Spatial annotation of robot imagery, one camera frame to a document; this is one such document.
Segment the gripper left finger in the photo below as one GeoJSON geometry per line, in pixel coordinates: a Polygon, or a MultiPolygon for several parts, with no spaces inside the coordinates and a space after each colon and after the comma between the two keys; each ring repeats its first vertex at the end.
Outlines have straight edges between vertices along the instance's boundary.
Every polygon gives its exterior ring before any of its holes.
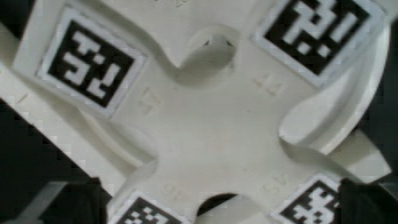
{"type": "Polygon", "coordinates": [[[5,224],[108,224],[101,180],[51,181],[5,224]]]}

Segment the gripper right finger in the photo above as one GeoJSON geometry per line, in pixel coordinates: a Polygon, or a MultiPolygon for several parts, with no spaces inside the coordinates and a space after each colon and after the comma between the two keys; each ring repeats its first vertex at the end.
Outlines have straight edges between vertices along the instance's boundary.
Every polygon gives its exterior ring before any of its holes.
{"type": "Polygon", "coordinates": [[[398,224],[398,183],[341,181],[337,224],[398,224]]]}

